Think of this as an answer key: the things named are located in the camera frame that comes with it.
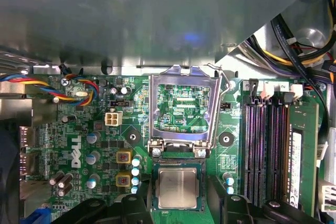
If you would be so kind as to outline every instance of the integrated circuit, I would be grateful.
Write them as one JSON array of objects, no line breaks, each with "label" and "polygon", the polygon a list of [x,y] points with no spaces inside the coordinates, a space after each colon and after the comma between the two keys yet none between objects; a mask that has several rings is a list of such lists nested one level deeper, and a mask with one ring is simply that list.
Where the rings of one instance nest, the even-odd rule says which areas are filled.
[{"label": "integrated circuit", "polygon": [[187,159],[165,159],[154,164],[154,208],[204,209],[205,164]]}]

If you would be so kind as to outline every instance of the capacitor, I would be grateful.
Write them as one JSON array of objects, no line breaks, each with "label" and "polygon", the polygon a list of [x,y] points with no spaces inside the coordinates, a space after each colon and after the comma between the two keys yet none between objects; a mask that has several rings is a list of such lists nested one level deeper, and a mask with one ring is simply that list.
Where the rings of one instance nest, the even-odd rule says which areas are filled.
[{"label": "capacitor", "polygon": [[133,186],[137,186],[140,183],[140,181],[137,177],[133,177],[131,183]]},{"label": "capacitor", "polygon": [[94,131],[87,135],[86,140],[89,144],[94,144],[96,141],[100,140],[100,137],[100,133],[98,131]]},{"label": "capacitor", "polygon": [[133,187],[131,188],[131,193],[132,193],[132,194],[136,194],[137,191],[138,191],[138,188],[137,188],[136,186],[133,186]]},{"label": "capacitor", "polygon": [[117,94],[119,92],[119,88],[112,87],[110,92],[111,92],[111,94]]},{"label": "capacitor", "polygon": [[142,157],[140,155],[135,155],[134,158],[132,159],[132,165],[134,167],[137,167],[140,165],[140,162],[142,160]]},{"label": "capacitor", "polygon": [[230,173],[224,173],[223,180],[228,186],[232,186],[235,182]]},{"label": "capacitor", "polygon": [[133,176],[138,176],[140,174],[140,170],[139,168],[137,167],[134,167],[132,170],[131,170],[131,173]]},{"label": "capacitor", "polygon": [[56,185],[62,178],[64,177],[64,172],[61,170],[57,172],[51,179],[49,180],[49,184],[52,186]]},{"label": "capacitor", "polygon": [[59,197],[65,196],[70,190],[73,189],[72,183],[69,183],[65,188],[58,190],[57,194]]},{"label": "capacitor", "polygon": [[75,115],[65,115],[61,119],[62,123],[73,123],[76,120],[77,120],[77,117]]},{"label": "capacitor", "polygon": [[120,90],[120,93],[123,94],[123,95],[127,94],[127,88],[122,87],[121,90]]},{"label": "capacitor", "polygon": [[224,183],[224,188],[228,194],[233,194],[235,190],[233,189],[232,186],[228,186],[227,184]]},{"label": "capacitor", "polygon": [[96,187],[96,185],[99,183],[100,181],[100,177],[97,174],[92,174],[88,181],[86,181],[86,186],[89,189],[94,189]]},{"label": "capacitor", "polygon": [[59,182],[59,188],[65,188],[73,179],[73,175],[71,173],[67,173]]},{"label": "capacitor", "polygon": [[86,156],[86,163],[89,165],[93,165],[95,162],[97,162],[100,158],[99,152],[93,151],[90,154]]}]

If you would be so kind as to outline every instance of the black connector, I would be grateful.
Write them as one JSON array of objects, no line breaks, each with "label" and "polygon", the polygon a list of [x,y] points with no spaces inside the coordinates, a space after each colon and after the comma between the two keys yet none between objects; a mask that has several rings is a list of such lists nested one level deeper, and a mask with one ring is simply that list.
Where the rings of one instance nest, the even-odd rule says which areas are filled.
[{"label": "black connector", "polygon": [[229,109],[231,109],[231,103],[228,103],[228,102],[222,102],[222,103],[220,104],[220,107],[221,107],[221,111],[229,110]]},{"label": "black connector", "polygon": [[67,74],[70,74],[72,73],[71,69],[68,68],[67,66],[65,66],[63,63],[61,65],[58,66],[59,70],[61,71],[61,73],[63,75],[67,75]]}]

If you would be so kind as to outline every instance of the chip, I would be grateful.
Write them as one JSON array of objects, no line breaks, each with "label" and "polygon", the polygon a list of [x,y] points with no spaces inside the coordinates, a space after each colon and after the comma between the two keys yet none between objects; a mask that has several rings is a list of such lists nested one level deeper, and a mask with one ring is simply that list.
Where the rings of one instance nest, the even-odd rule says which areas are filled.
[{"label": "chip", "polygon": [[118,169],[118,164],[117,163],[111,163],[111,170],[117,170]]},{"label": "chip", "polygon": [[94,122],[93,123],[93,129],[95,131],[102,131],[104,129],[104,122],[102,122],[102,121],[96,121],[96,122]]},{"label": "chip", "polygon": [[116,148],[116,146],[117,146],[117,141],[110,141],[110,146],[112,147],[112,148]]},{"label": "chip", "polygon": [[110,191],[110,186],[102,186],[101,187],[101,191],[103,192],[103,193],[108,193],[109,191]]},{"label": "chip", "polygon": [[159,209],[195,209],[199,196],[196,168],[160,168],[156,195]]},{"label": "chip", "polygon": [[109,147],[109,142],[107,142],[107,141],[102,141],[102,142],[101,142],[101,147],[102,147],[102,148],[108,148],[108,147]]},{"label": "chip", "polygon": [[122,141],[117,141],[117,147],[118,148],[124,148],[124,142],[122,142]]},{"label": "chip", "polygon": [[117,165],[118,165],[118,167],[117,167],[118,170],[126,170],[126,165],[125,164],[117,164]]},{"label": "chip", "polygon": [[76,111],[84,111],[84,106],[76,106]]},{"label": "chip", "polygon": [[110,164],[109,163],[103,163],[102,169],[103,170],[109,170],[110,169]]}]

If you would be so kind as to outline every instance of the motherboard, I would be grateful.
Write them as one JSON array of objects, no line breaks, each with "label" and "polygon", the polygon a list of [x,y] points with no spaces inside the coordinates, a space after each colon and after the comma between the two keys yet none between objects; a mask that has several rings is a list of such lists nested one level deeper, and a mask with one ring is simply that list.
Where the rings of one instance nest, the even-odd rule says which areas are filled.
[{"label": "motherboard", "polygon": [[[89,95],[88,87],[64,81],[61,75],[34,76],[67,96]],[[51,209],[52,220],[89,198],[111,205],[122,195],[136,194],[142,179],[152,177],[155,223],[211,224],[204,185],[209,175],[217,176],[228,194],[244,195],[256,206],[279,198],[312,215],[316,160],[310,156],[317,151],[321,117],[313,91],[304,91],[295,103],[293,97],[286,100],[298,81],[263,80],[250,87],[251,81],[230,79],[230,90],[218,103],[218,116],[212,115],[212,146],[201,157],[202,152],[190,151],[188,142],[177,145],[168,141],[164,151],[155,153],[157,148],[149,146],[154,132],[151,124],[158,132],[208,132],[209,120],[204,115],[213,89],[158,85],[155,100],[159,111],[151,122],[150,77],[86,78],[99,86],[98,97],[90,105],[54,100],[54,122],[22,129],[26,143],[22,155],[34,163],[27,165],[30,169],[25,169],[22,179],[49,181],[44,185],[49,194],[43,206]],[[265,83],[274,87],[271,102],[259,98]],[[225,90],[227,83],[220,88]]]}]

